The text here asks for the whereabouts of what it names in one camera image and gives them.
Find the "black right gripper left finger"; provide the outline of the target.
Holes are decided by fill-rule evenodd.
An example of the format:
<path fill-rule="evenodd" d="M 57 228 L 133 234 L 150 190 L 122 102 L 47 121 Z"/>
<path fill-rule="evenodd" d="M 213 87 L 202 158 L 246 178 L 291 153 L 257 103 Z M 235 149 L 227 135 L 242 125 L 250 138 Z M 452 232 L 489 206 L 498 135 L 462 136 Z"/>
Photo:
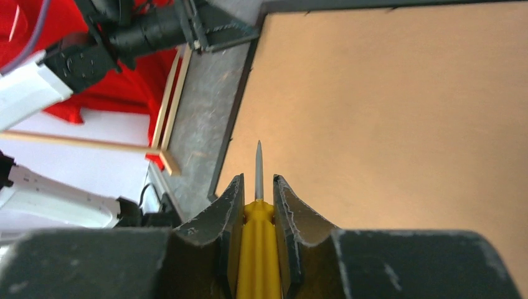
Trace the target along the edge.
<path fill-rule="evenodd" d="M 244 177 L 175 229 L 41 230 L 1 262 L 2 298 L 233 298 Z"/>

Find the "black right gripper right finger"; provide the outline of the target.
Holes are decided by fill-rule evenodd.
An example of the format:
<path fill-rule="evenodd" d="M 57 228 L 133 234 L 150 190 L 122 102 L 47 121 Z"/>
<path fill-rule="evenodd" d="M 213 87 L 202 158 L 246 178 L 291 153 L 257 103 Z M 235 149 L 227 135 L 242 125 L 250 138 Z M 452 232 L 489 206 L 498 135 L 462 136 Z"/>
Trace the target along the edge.
<path fill-rule="evenodd" d="M 273 204 L 286 298 L 519 298 L 497 250 L 468 230 L 342 229 L 283 176 Z"/>

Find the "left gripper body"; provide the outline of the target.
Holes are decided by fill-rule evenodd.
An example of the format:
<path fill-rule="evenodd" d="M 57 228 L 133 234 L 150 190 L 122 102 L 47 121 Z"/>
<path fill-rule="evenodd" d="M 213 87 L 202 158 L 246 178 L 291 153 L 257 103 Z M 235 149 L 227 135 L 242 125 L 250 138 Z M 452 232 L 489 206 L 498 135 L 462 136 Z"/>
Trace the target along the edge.
<path fill-rule="evenodd" d="M 196 52 L 206 52 L 209 42 L 198 8 L 199 5 L 193 0 L 175 1 L 177 17 L 189 48 Z"/>

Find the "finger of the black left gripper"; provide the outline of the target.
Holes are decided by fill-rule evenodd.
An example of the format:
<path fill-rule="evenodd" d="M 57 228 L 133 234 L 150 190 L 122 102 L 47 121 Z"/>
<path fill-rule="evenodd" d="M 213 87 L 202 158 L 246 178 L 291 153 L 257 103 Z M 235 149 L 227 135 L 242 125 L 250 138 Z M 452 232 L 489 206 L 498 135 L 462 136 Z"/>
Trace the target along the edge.
<path fill-rule="evenodd" d="M 200 19 L 200 29 L 197 32 L 202 52 L 229 49 L 251 42 L 260 35 L 255 26 L 247 24 L 209 1 L 197 2 L 197 17 Z"/>

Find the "yellow handled screwdriver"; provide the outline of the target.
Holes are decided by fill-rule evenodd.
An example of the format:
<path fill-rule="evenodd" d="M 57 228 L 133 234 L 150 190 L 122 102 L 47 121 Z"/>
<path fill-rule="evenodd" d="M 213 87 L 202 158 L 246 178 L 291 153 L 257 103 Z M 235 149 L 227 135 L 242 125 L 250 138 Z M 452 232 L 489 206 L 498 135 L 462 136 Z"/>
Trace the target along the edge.
<path fill-rule="evenodd" d="M 262 143 L 255 155 L 255 198 L 243 207 L 237 298 L 281 298 L 275 208 L 264 198 Z"/>

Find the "black picture frame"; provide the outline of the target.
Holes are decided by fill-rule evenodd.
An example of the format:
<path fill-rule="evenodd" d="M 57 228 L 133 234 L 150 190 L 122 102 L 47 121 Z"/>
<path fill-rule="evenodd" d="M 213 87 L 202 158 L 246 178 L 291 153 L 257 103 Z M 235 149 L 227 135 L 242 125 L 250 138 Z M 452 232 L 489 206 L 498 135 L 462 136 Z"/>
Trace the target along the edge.
<path fill-rule="evenodd" d="M 219 182 L 255 152 L 348 229 L 485 236 L 527 295 L 527 3 L 266 17 Z"/>

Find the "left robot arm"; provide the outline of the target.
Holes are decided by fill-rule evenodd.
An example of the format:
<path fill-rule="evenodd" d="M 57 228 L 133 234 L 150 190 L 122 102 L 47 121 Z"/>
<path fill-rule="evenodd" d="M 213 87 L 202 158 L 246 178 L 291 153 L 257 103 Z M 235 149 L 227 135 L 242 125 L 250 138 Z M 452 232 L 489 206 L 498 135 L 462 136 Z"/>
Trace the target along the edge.
<path fill-rule="evenodd" d="M 30 54 L 23 50 L 1 71 L 1 129 L 81 93 L 121 65 L 187 44 L 199 54 L 256 39 L 256 27 L 208 1 L 135 7 L 133 1 L 77 1 L 88 27 Z M 123 197 L 99 196 L 43 177 L 1 156 L 1 209 L 78 227 L 177 227 L 176 207 L 147 213 Z"/>

